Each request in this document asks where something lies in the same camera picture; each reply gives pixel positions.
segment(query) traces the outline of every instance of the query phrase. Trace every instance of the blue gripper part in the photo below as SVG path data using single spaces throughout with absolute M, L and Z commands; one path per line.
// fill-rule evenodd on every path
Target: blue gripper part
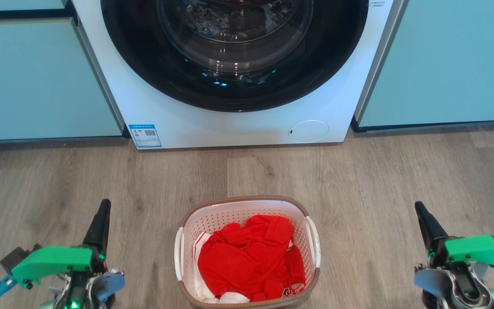
M 17 283 L 18 281 L 16 281 L 16 278 L 14 278 L 12 274 L 8 274 L 5 278 L 3 278 L 3 280 L 0 281 L 0 297 L 14 288 Z

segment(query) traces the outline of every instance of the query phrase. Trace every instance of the front-load washing machine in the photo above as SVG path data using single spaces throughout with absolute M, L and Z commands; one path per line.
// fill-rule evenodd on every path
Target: front-load washing machine
M 341 142 L 392 0 L 75 0 L 139 149 Z

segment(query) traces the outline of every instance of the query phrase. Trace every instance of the washing machine door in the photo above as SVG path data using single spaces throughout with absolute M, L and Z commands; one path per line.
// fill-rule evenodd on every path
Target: washing machine door
M 146 82 L 222 112 L 305 96 L 351 56 L 368 0 L 101 0 L 108 33 Z

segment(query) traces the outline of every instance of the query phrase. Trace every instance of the wooden floor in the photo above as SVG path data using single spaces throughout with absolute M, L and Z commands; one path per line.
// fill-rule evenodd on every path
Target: wooden floor
M 342 145 L 139 152 L 129 143 L 0 145 L 0 259 L 16 246 L 79 244 L 112 201 L 108 265 L 126 272 L 117 309 L 190 308 L 173 242 L 198 203 L 286 195 L 313 217 L 321 279 L 301 309 L 421 309 L 413 266 L 425 251 L 423 201 L 450 235 L 494 235 L 494 127 L 407 135 L 349 134 Z M 0 279 L 4 271 L 0 267 Z M 494 274 L 488 276 L 494 288 Z M 33 309 L 45 280 L 0 308 Z

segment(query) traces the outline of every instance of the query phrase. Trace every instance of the laundry basket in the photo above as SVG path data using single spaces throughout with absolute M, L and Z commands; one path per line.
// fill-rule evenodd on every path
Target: laundry basket
M 203 303 L 194 289 L 193 245 L 202 232 L 213 233 L 232 222 L 241 225 L 253 215 L 280 215 L 295 227 L 294 243 L 304 261 L 306 287 L 297 295 L 255 303 Z M 201 308 L 276 308 L 296 303 L 310 295 L 319 278 L 321 249 L 316 226 L 302 205 L 283 196 L 247 196 L 204 203 L 188 213 L 175 238 L 175 272 L 184 295 Z

